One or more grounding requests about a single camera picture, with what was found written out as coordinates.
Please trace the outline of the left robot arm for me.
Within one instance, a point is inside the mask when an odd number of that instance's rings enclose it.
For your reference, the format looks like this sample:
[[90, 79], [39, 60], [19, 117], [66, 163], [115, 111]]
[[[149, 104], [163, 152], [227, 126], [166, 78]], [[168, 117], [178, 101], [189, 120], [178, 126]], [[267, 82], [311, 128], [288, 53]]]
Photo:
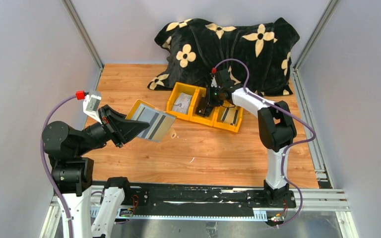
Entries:
[[42, 154], [47, 154], [50, 182], [63, 212], [65, 238], [109, 238], [120, 205], [134, 201], [126, 177], [109, 178], [103, 188], [101, 206], [91, 218], [94, 161], [84, 154], [104, 148], [111, 141], [122, 147], [149, 127], [149, 123], [127, 119], [108, 105], [98, 110], [100, 122], [77, 130], [63, 121], [45, 123]]

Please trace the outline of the gold striped credit card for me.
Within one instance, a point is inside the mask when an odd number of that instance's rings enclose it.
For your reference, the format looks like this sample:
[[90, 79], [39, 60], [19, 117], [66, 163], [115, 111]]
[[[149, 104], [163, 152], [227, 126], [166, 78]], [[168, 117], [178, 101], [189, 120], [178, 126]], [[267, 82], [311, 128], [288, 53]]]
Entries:
[[175, 138], [177, 133], [172, 128], [175, 120], [175, 116], [170, 114], [161, 114], [160, 118], [157, 119], [154, 123], [154, 128], [150, 133], [148, 139], [155, 142], [161, 142], [166, 135], [168, 135], [170, 138]]

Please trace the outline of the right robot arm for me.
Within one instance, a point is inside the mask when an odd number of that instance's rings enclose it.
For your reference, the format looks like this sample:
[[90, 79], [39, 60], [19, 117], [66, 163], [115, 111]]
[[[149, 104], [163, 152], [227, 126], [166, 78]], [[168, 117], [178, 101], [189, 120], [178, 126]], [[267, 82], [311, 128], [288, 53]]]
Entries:
[[273, 102], [235, 82], [227, 70], [213, 68], [208, 79], [205, 96], [196, 107], [196, 114], [207, 117], [215, 107], [229, 103], [224, 110], [244, 109], [257, 118], [259, 137], [267, 149], [267, 175], [261, 190], [246, 194], [250, 207], [296, 207], [295, 196], [287, 179], [287, 151], [297, 135], [293, 116], [284, 101]]

